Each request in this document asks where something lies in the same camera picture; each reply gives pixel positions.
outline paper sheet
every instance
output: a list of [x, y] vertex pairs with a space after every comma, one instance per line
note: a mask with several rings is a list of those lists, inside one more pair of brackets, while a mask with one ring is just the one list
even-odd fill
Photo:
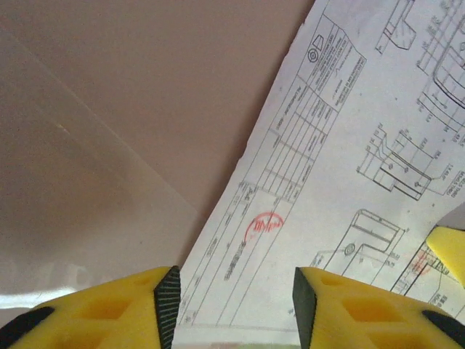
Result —
[[465, 321], [424, 239], [464, 200], [462, 1], [317, 1], [182, 269], [176, 342], [298, 344], [296, 266]]

